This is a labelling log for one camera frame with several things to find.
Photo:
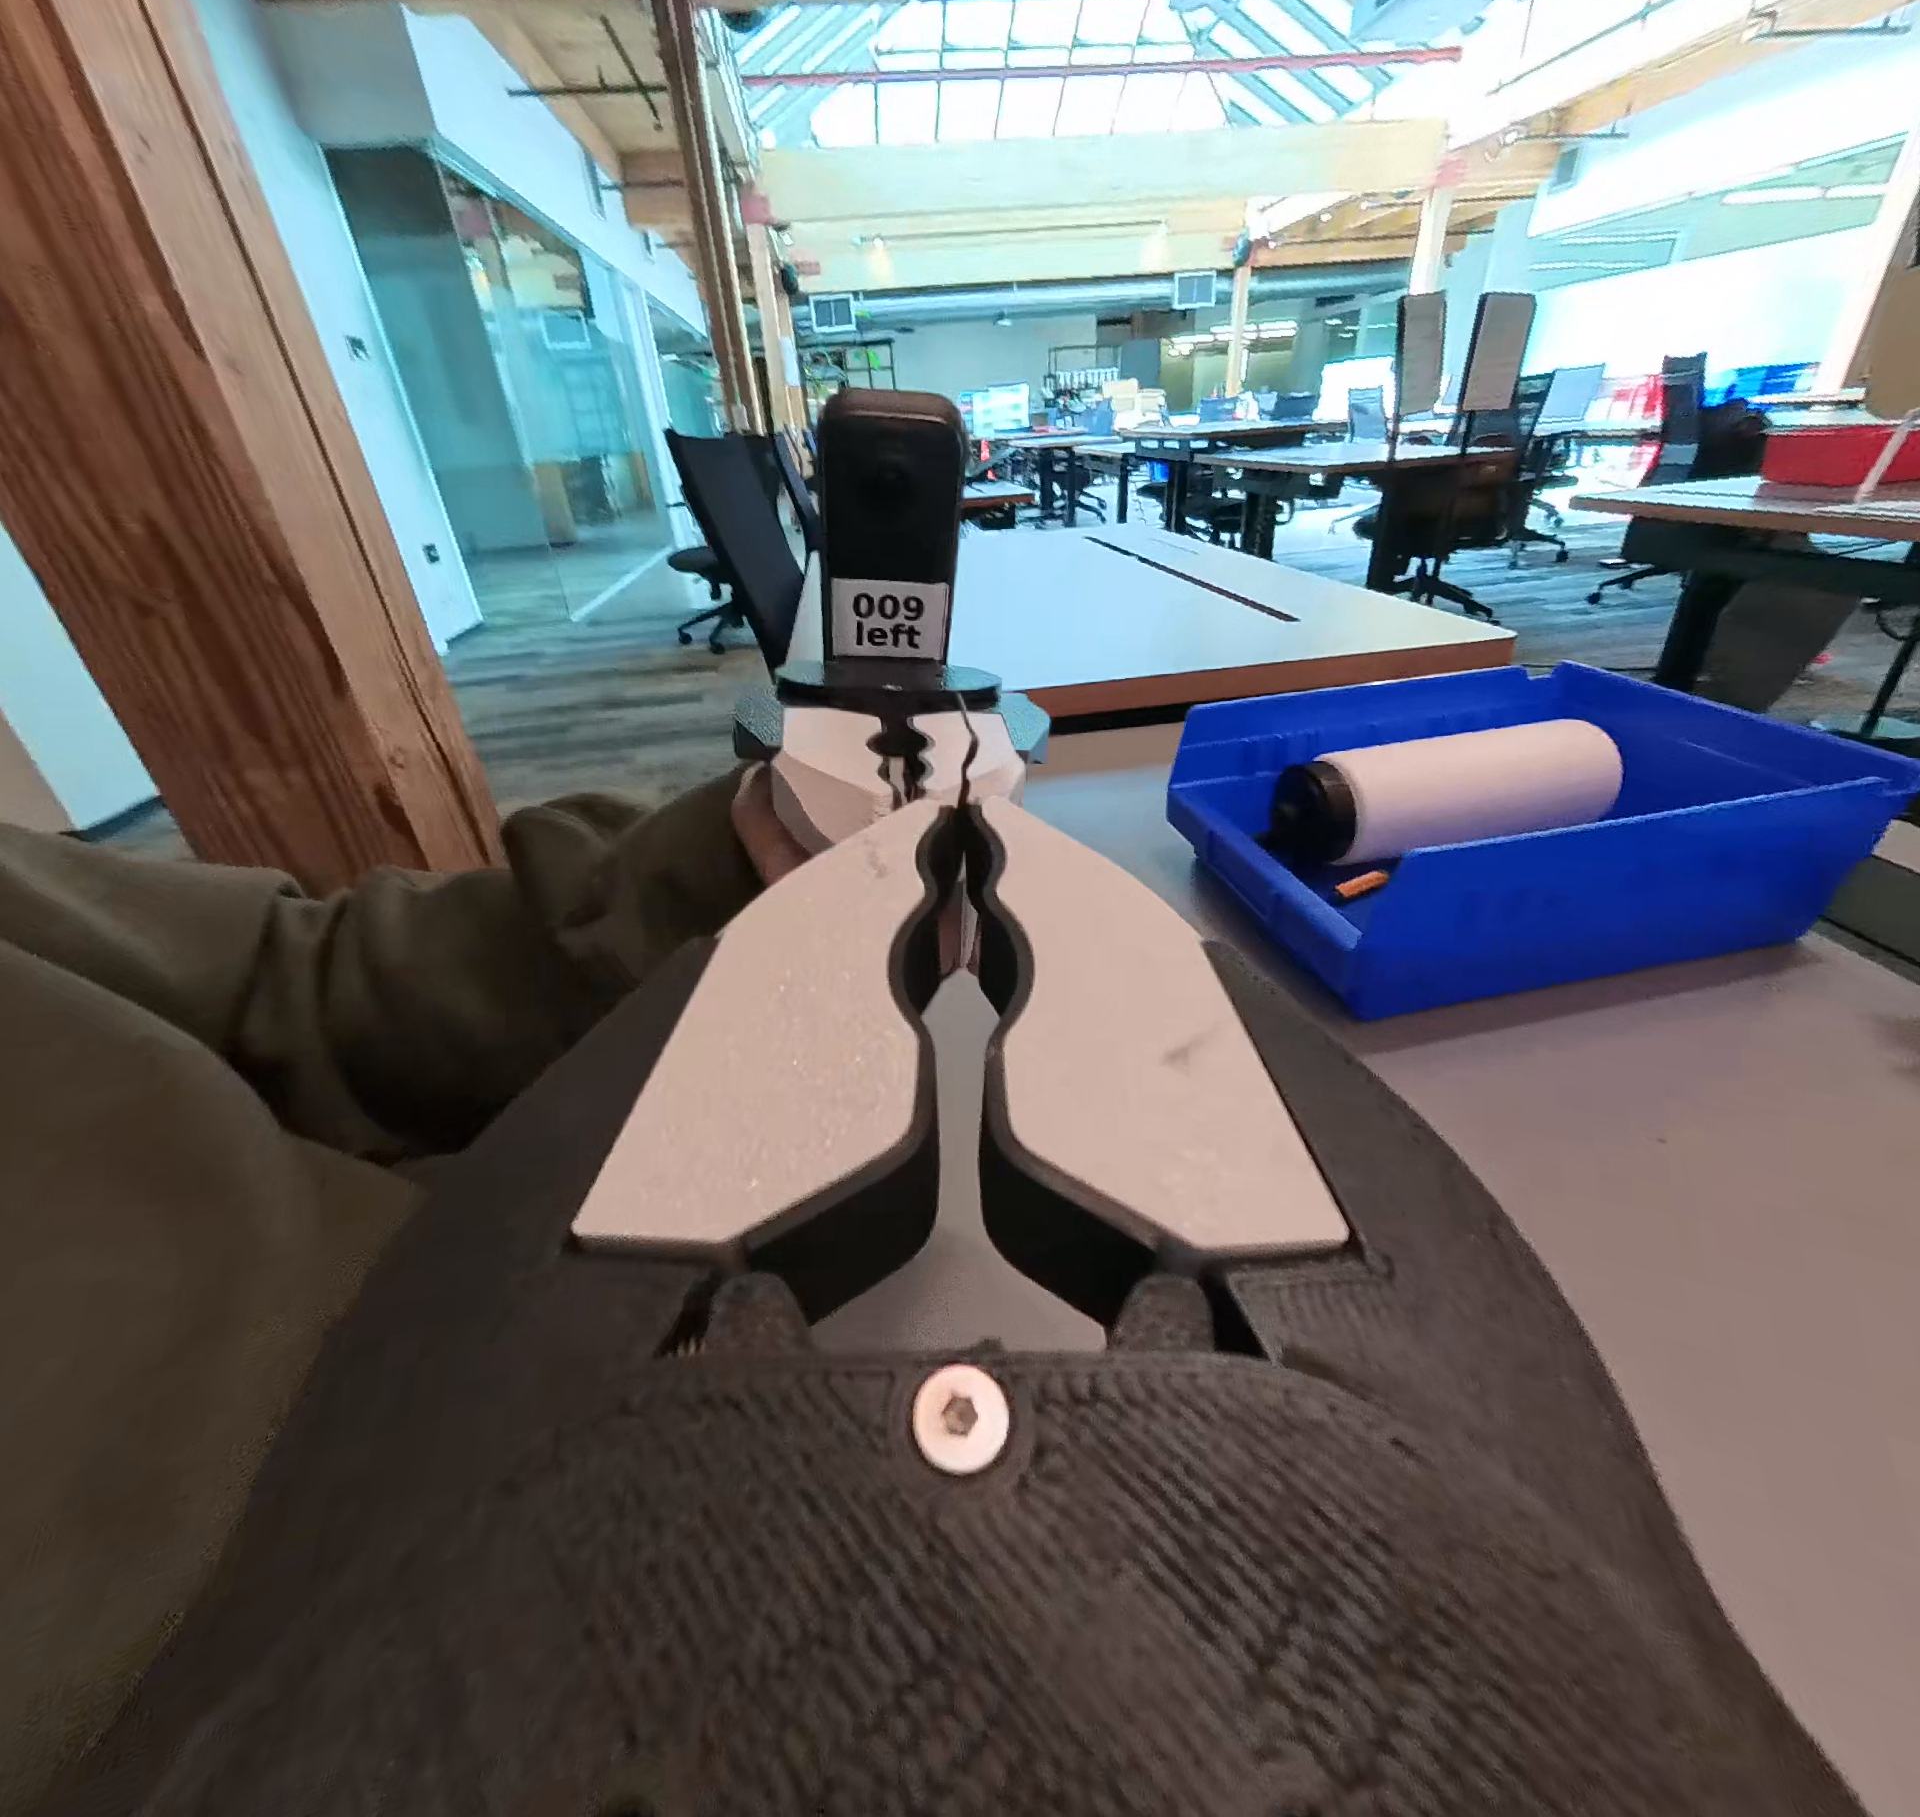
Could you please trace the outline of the red plastic bin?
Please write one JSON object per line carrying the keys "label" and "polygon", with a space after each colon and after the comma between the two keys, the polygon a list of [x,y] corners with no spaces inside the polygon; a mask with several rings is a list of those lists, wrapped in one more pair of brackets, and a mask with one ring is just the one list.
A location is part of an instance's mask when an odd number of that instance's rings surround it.
{"label": "red plastic bin", "polygon": [[1759,476],[1769,487],[1863,498],[1919,485],[1919,412],[1778,414],[1768,420]]}

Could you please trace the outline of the person's olive sweatshirt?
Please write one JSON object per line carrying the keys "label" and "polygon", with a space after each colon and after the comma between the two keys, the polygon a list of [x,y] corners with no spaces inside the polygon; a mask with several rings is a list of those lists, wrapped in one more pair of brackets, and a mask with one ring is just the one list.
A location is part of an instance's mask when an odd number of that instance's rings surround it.
{"label": "person's olive sweatshirt", "polygon": [[392,878],[146,863],[5,828],[5,1813],[208,1590],[409,1207]]}

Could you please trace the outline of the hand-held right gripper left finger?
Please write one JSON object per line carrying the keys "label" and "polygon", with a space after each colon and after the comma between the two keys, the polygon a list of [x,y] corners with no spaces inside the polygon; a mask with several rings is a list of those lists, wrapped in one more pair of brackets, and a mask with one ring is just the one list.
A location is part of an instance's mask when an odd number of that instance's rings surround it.
{"label": "hand-held right gripper left finger", "polygon": [[590,1255],[778,1278],[819,1323],[939,1220],[941,914],[951,809],[911,805],[804,863],[710,944],[577,1207]]}

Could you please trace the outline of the wooden support post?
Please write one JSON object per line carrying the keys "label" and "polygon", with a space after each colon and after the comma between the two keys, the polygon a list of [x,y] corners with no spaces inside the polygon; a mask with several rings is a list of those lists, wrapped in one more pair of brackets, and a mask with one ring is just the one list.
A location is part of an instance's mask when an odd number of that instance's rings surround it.
{"label": "wooden support post", "polygon": [[190,0],[2,0],[5,529],[195,855],[499,815]]}

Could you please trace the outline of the office chair with pale back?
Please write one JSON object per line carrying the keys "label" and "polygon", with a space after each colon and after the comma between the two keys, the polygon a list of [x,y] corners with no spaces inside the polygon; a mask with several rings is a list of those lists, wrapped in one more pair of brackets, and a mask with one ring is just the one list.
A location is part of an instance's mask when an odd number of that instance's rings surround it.
{"label": "office chair with pale back", "polygon": [[1354,521],[1356,538],[1369,546],[1364,586],[1418,606],[1448,603],[1476,623],[1493,624],[1495,612],[1443,575],[1462,543],[1463,518],[1486,466],[1451,444],[1422,444],[1406,434],[1402,408],[1423,412],[1439,401],[1445,333],[1443,296],[1402,296],[1391,407],[1364,414],[1358,394],[1350,394],[1350,427],[1377,430],[1385,448],[1385,464],[1364,476],[1377,500]]}
{"label": "office chair with pale back", "polygon": [[1483,294],[1462,378],[1459,448],[1473,456],[1508,454],[1497,485],[1497,533],[1517,567],[1524,552],[1546,537],[1530,526],[1532,508],[1548,480],[1550,437],[1541,436],[1555,375],[1524,375],[1536,300],[1530,294]]}

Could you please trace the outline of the person's left forearm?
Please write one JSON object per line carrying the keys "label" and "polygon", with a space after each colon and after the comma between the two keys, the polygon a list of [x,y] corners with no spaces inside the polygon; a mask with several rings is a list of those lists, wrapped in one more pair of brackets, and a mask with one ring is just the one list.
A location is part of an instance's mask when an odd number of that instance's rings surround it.
{"label": "person's left forearm", "polygon": [[517,810],[500,870],[276,895],[225,1042],[291,1132],[397,1165],[462,1150],[678,949],[765,885],[748,771],[658,809]]}

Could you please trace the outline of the person's left hand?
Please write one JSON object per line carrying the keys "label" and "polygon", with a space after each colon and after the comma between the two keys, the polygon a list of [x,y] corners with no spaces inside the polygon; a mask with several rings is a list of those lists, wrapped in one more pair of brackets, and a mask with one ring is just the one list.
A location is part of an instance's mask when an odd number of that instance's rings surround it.
{"label": "person's left hand", "polygon": [[732,834],[765,889],[799,870],[810,853],[781,821],[772,772],[762,762],[742,771],[732,795]]}

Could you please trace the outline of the long office desk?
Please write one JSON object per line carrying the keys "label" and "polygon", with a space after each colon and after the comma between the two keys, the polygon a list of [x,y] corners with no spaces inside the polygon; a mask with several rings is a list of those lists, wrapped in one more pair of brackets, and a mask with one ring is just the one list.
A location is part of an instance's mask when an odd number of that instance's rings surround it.
{"label": "long office desk", "polygon": [[1627,521],[1622,557],[1679,582],[1654,681],[1763,714],[1860,606],[1907,621],[1863,720],[1872,738],[1916,653],[1916,487],[1872,494],[1759,477],[1594,489],[1570,509]]}

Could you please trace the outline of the office desk with black legs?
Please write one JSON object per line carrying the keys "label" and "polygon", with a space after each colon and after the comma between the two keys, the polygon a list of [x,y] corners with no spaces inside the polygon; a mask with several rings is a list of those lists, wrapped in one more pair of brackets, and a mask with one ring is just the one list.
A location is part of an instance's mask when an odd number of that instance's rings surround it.
{"label": "office desk with black legs", "polygon": [[1123,447],[1134,460],[1165,466],[1165,514],[1175,535],[1264,559],[1273,555],[1281,506],[1329,503],[1346,482],[1393,494],[1415,477],[1505,487],[1518,473],[1518,450],[1512,447],[1462,450],[1406,437],[1304,440],[1299,437],[1302,425],[1278,425],[1284,440],[1256,440],[1253,432],[1136,434]]}

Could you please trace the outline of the glass partition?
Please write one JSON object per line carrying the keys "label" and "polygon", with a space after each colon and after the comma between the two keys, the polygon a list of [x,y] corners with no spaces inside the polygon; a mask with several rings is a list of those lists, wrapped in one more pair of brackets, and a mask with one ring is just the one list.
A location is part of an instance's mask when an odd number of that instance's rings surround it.
{"label": "glass partition", "polygon": [[722,430],[705,332],[440,152],[324,162],[478,621],[609,616],[692,538],[667,437]]}

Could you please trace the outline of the white desk with wooden edge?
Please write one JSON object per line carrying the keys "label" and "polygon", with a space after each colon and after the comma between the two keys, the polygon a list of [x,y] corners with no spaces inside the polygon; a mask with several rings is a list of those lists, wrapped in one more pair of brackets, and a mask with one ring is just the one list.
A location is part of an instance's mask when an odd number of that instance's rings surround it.
{"label": "white desk with wooden edge", "polygon": [[1146,529],[965,530],[951,657],[1054,720],[1501,670],[1517,637]]}

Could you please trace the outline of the white bottle with black cap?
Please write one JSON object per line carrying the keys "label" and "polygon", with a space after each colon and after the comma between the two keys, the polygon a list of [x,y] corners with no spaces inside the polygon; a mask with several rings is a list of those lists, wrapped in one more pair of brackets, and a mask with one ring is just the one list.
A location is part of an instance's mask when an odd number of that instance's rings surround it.
{"label": "white bottle with black cap", "polygon": [[1614,740],[1570,719],[1326,751],[1279,774],[1260,846],[1299,871],[1381,867],[1592,825],[1622,783]]}

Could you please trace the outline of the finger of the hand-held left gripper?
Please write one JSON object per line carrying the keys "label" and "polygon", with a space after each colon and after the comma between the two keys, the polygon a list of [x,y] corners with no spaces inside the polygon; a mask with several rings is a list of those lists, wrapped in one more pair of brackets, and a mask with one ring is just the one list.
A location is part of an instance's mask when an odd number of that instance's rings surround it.
{"label": "finger of the hand-held left gripper", "polygon": [[941,711],[917,717],[917,794],[945,809],[967,801],[1020,801],[1026,761],[997,713]]}
{"label": "finger of the hand-held left gripper", "polygon": [[770,790],[777,818],[822,853],[924,795],[937,756],[933,717],[788,709]]}

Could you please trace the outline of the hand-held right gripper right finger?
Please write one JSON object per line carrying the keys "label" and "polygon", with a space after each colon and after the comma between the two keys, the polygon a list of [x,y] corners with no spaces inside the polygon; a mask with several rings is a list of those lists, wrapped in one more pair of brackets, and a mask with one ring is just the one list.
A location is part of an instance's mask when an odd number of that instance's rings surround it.
{"label": "hand-held right gripper right finger", "polygon": [[1115,1325],[1142,1280],[1211,1285],[1352,1244],[1215,950],[1134,875],[1008,802],[965,816],[979,1198],[995,1251]]}

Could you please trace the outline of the blue plastic bin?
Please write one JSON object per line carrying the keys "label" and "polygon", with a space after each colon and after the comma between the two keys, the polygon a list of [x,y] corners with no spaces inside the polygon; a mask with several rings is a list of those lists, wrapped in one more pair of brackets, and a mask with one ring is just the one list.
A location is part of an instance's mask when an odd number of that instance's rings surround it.
{"label": "blue plastic bin", "polygon": [[[1602,821],[1365,870],[1299,871],[1260,846],[1297,762],[1562,719],[1622,751]],[[1560,664],[1199,706],[1167,821],[1349,1013],[1386,1017],[1794,942],[1914,801],[1909,758]],[[1393,880],[1336,896],[1372,870]]]}

